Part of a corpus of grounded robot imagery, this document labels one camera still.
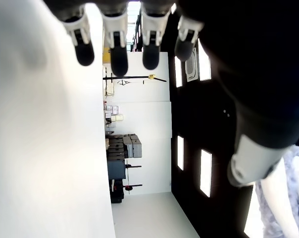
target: white panel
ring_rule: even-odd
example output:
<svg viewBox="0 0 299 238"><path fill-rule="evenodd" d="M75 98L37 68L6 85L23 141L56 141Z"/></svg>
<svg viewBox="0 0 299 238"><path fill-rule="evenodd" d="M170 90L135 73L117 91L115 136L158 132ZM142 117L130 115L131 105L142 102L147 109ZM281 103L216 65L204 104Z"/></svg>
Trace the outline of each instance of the white panel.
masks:
<svg viewBox="0 0 299 238"><path fill-rule="evenodd" d="M201 150L200 189L210 197L212 154Z"/></svg>
<svg viewBox="0 0 299 238"><path fill-rule="evenodd" d="M184 139L177 137L177 165L181 170L184 170Z"/></svg>
<svg viewBox="0 0 299 238"><path fill-rule="evenodd" d="M136 134L140 141L171 138L171 103L109 103L119 106L123 121L116 123L115 134Z"/></svg>
<svg viewBox="0 0 299 238"><path fill-rule="evenodd" d="M200 41L198 41L199 47L199 71L200 71L200 81L211 79L211 67L210 59L205 53Z"/></svg>
<svg viewBox="0 0 299 238"><path fill-rule="evenodd" d="M155 74L157 78L166 80L147 80L143 85L144 79L125 79L131 82L127 85L119 85L115 80L114 96L107 97L107 102L133 103L133 102L169 102L169 71L167 52L159 53L159 64L154 70L147 70L143 66L142 52L128 52L129 69L126 76L146 76ZM108 77L111 76L111 67L106 65Z"/></svg>
<svg viewBox="0 0 299 238"><path fill-rule="evenodd" d="M129 182L143 184L130 191L131 195L170 192L171 150L170 139L142 139L142 158L130 158L129 164L141 168L130 168Z"/></svg>
<svg viewBox="0 0 299 238"><path fill-rule="evenodd" d="M181 73L181 61L175 57L175 74L176 74L176 87L183 86L183 79Z"/></svg>
<svg viewBox="0 0 299 238"><path fill-rule="evenodd" d="M174 12L176 11L176 4L174 3L172 6L171 6L171 14L174 14Z"/></svg>
<svg viewBox="0 0 299 238"><path fill-rule="evenodd" d="M114 238L95 62L78 64L43 1L0 1L0 238Z"/></svg>
<svg viewBox="0 0 299 238"><path fill-rule="evenodd" d="M199 238L171 192L126 196L112 210L116 238Z"/></svg>

